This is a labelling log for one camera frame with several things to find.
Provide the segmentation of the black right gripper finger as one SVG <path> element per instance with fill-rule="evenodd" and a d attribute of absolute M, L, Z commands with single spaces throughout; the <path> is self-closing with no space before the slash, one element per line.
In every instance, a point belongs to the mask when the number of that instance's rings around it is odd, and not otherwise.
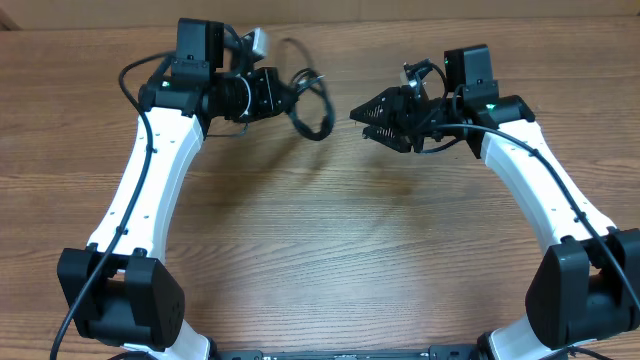
<path fill-rule="evenodd" d="M 406 109 L 408 87 L 389 87 L 368 102 L 353 109 L 349 117 L 368 125 L 392 125 Z"/>
<path fill-rule="evenodd" d="M 404 136 L 395 134 L 392 129 L 370 125 L 363 129 L 362 136 L 399 153 L 409 153 L 412 149 L 411 143 Z"/>

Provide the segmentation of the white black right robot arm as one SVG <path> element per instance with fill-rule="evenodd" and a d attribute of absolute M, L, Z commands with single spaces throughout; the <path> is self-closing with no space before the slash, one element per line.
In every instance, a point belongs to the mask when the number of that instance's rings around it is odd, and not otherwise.
<path fill-rule="evenodd" d="M 437 70 L 444 92 L 430 98 Z M 622 230 L 580 191 L 546 143 L 533 111 L 501 96 L 489 48 L 448 50 L 407 64 L 404 82 L 350 113 L 363 136 L 396 152 L 424 154 L 464 142 L 505 184 L 534 230 L 543 258 L 524 315 L 473 344 L 433 345 L 431 359 L 565 359 L 592 341 L 639 326 L 639 232 Z"/>

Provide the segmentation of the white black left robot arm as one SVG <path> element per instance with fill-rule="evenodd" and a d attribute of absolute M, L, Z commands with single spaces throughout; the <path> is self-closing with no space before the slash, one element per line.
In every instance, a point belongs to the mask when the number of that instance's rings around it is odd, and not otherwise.
<path fill-rule="evenodd" d="M 141 359 L 215 359 L 214 341 L 186 320 L 186 295 L 166 266 L 168 230 L 186 173 L 215 118 L 242 126 L 290 114 L 297 84 L 262 60 L 269 39 L 225 23 L 183 18 L 176 47 L 128 99 L 136 139 L 105 216 L 81 249 L 63 250 L 57 276 L 63 328 Z"/>

